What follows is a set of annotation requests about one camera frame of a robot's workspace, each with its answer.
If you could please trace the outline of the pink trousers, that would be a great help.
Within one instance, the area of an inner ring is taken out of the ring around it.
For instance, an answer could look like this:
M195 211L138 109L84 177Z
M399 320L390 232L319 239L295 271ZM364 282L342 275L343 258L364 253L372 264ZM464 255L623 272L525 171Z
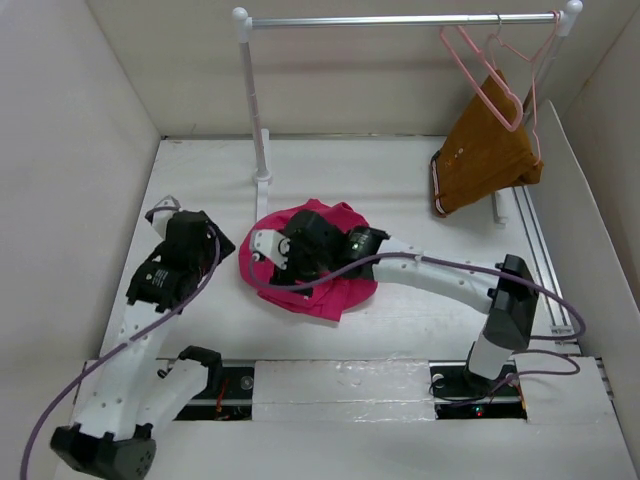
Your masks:
M249 266L252 255L249 243L253 231L256 229L280 230L285 227L295 213L302 210L311 210L320 214L342 232L347 232L356 226L368 226L365 218L345 202L329 206L318 199L309 199L302 205L275 211L259 220L250 229L241 244L238 253L240 275L245 283L256 290L260 298L271 304L293 313L339 322L345 310L358 306L374 295L377 289L376 282L336 278L314 287L313 294L310 297L305 297L297 292L264 289L250 274Z

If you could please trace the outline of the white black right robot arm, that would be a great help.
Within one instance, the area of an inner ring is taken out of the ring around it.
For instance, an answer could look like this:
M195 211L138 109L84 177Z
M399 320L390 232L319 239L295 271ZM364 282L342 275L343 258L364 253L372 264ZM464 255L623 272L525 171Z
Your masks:
M398 284L444 296L485 315L462 369L475 395L494 387L509 357L528 348L539 294L526 262L507 255L482 279L471 264L428 260L415 246L369 226L341 231L311 210L273 232L261 231L254 250L275 266L270 284L311 295L322 278Z

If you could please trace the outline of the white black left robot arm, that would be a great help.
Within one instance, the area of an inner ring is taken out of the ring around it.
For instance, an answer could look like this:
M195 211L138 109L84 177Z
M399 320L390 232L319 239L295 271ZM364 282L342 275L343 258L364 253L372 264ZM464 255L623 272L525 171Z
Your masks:
M194 397L217 395L224 385L214 350L188 346L163 375L157 357L235 246L203 211L155 207L146 218L161 241L130 280L118 344L94 363L99 376L91 397L50 442L71 469L99 479L145 478L159 433Z

